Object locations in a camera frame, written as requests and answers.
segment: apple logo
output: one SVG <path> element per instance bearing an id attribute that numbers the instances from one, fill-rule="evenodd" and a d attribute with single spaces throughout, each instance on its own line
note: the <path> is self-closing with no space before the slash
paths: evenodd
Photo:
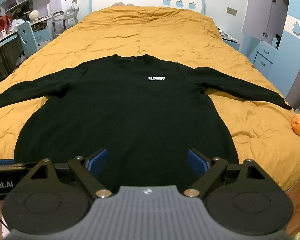
<path id="1" fill-rule="evenodd" d="M 300 25 L 299 23 L 296 21 L 296 23 L 293 24 L 293 29 L 292 29 L 293 33 L 296 35 L 300 35 Z"/>
<path id="2" fill-rule="evenodd" d="M 189 9 L 194 10 L 195 9 L 195 3 L 189 3 Z"/>
<path id="3" fill-rule="evenodd" d="M 170 0 L 163 0 L 163 5 L 165 6 L 171 5 Z"/>
<path id="4" fill-rule="evenodd" d="M 183 2 L 182 2 L 182 0 L 177 1 L 177 2 L 176 2 L 176 6 L 179 7 L 179 8 L 182 8 L 182 7 L 183 7 Z"/>

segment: black sweatshirt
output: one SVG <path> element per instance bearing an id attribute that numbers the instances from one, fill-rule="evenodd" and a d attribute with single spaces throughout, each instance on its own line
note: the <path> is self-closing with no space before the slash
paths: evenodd
<path id="1" fill-rule="evenodd" d="M 21 130 L 16 162 L 64 163 L 106 147 L 110 158 L 98 179 L 110 190 L 120 185 L 183 190 L 197 179 L 187 165 L 192 147 L 238 163 L 230 132 L 204 93 L 207 87 L 291 109 L 271 90 L 147 54 L 113 55 L 18 83 L 0 95 L 0 107 L 49 96 Z"/>

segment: yellow blanket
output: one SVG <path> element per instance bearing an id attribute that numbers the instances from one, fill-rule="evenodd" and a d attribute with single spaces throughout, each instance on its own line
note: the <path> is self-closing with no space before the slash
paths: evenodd
<path id="1" fill-rule="evenodd" d="M 192 68 L 212 67 L 278 92 L 244 55 L 222 41 L 209 17 L 173 8 L 111 7 L 91 13 L 32 55 L 0 83 L 0 93 L 88 60 L 146 53 Z M 256 160 L 284 190 L 300 179 L 300 137 L 290 125 L 293 111 L 212 89 L 206 93 L 231 132 L 240 163 Z M 13 158 L 20 130 L 45 102 L 39 98 L 0 109 L 0 159 Z"/>

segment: red bag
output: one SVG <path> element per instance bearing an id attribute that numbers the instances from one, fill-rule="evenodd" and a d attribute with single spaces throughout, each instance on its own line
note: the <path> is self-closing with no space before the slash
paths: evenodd
<path id="1" fill-rule="evenodd" d="M 0 16 L 0 32 L 6 29 L 6 32 L 8 32 L 8 29 L 10 27 L 9 20 L 12 22 L 12 17 L 10 15 Z"/>

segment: light switch plate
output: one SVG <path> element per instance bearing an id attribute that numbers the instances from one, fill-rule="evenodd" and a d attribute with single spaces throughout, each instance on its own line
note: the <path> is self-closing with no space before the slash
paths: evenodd
<path id="1" fill-rule="evenodd" d="M 232 14 L 233 16 L 236 16 L 237 15 L 237 10 L 228 7 L 227 8 L 227 13 Z"/>

